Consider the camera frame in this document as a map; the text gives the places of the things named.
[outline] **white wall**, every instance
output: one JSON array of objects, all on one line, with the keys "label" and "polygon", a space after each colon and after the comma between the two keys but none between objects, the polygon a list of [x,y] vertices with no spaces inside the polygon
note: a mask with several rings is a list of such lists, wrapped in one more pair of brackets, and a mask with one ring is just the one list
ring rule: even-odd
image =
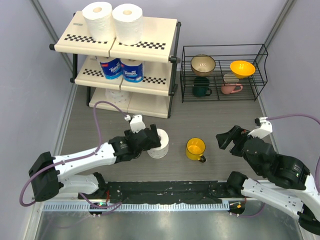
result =
[{"label": "white wall", "polygon": [[71,73],[29,1],[0,1],[0,36],[0,233],[21,240],[30,208],[20,190],[39,154],[54,150]]},{"label": "white wall", "polygon": [[[39,0],[61,36],[73,13],[98,0]],[[107,0],[115,8],[132,3],[146,17],[182,23],[178,56],[183,45],[264,43],[286,0]]]},{"label": "white wall", "polygon": [[[304,113],[320,118],[319,9],[319,0],[296,1],[269,46],[269,82],[262,91],[269,117]],[[320,155],[320,126],[302,117],[272,123],[279,152],[300,159],[314,174]]]}]

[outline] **paper towel roll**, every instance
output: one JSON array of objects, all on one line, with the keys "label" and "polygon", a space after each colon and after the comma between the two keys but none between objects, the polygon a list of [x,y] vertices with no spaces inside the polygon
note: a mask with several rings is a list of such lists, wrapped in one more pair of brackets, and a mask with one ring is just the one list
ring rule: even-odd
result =
[{"label": "paper towel roll", "polygon": [[119,58],[96,56],[95,59],[99,63],[103,75],[106,79],[112,80],[122,75]]},{"label": "paper towel roll", "polygon": [[138,83],[144,79],[144,62],[130,59],[120,59],[124,80]]},{"label": "paper towel roll", "polygon": [[112,11],[116,40],[125,45],[141,41],[144,32],[142,9],[134,4],[122,4]]},{"label": "paper towel roll", "polygon": [[107,42],[116,37],[110,3],[93,2],[82,10],[82,15],[94,40]]},{"label": "paper towel roll", "polygon": [[152,148],[147,151],[150,157],[154,159],[163,158],[169,151],[169,137],[165,130],[157,129],[158,135],[160,137],[161,146]]},{"label": "paper towel roll", "polygon": [[113,104],[123,104],[129,101],[130,99],[130,92],[129,91],[122,91],[122,90],[113,90],[113,89],[106,89],[105,90],[105,97],[107,101]]}]

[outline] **black and white checkered strip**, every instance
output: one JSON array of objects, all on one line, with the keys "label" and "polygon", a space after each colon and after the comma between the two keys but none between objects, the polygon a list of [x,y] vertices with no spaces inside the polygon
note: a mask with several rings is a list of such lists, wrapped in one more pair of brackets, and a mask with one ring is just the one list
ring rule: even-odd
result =
[{"label": "black and white checkered strip", "polygon": [[137,44],[130,45],[131,47],[137,47],[137,48],[144,48],[144,49],[165,49],[165,43],[159,43],[159,42],[147,42],[147,41],[140,41]]},{"label": "black and white checkered strip", "polygon": [[95,76],[95,77],[105,77],[101,71],[92,70],[92,69],[88,69],[88,68],[84,69],[84,72],[82,74],[89,75],[89,76]]},{"label": "black and white checkered strip", "polygon": [[166,84],[166,78],[156,78],[151,76],[144,76],[142,82],[150,84]]},{"label": "black and white checkered strip", "polygon": [[95,41],[92,36],[81,36],[81,35],[71,35],[67,34],[67,37],[64,39],[66,41],[75,41],[75,42],[82,42],[82,43],[93,43],[93,44],[107,44],[107,41]]}]

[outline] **yellow mug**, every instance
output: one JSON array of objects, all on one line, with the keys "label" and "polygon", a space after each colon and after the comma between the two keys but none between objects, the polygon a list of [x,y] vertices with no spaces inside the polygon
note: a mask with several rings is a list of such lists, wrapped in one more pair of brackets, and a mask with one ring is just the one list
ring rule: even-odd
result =
[{"label": "yellow mug", "polygon": [[186,143],[185,155],[191,160],[197,160],[204,163],[206,162],[206,158],[204,156],[205,150],[205,142],[200,138],[194,137]]}]

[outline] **metal wire shelf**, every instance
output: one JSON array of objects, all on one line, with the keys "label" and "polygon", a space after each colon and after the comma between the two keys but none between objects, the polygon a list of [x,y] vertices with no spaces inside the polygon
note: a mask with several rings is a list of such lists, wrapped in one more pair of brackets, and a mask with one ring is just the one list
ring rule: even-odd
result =
[{"label": "metal wire shelf", "polygon": [[[203,53],[215,60],[215,68],[209,76],[206,76],[208,80],[206,85],[197,83],[196,86],[208,87],[212,94],[197,97],[193,94],[194,81],[197,75],[192,71],[191,59]],[[182,102],[257,100],[268,82],[267,57],[268,51],[264,44],[183,46],[180,72]],[[224,85],[224,75],[232,74],[230,64],[236,60],[245,60],[252,63],[255,66],[255,73],[239,80],[238,83],[243,86],[240,92],[223,94],[221,87]]]}]

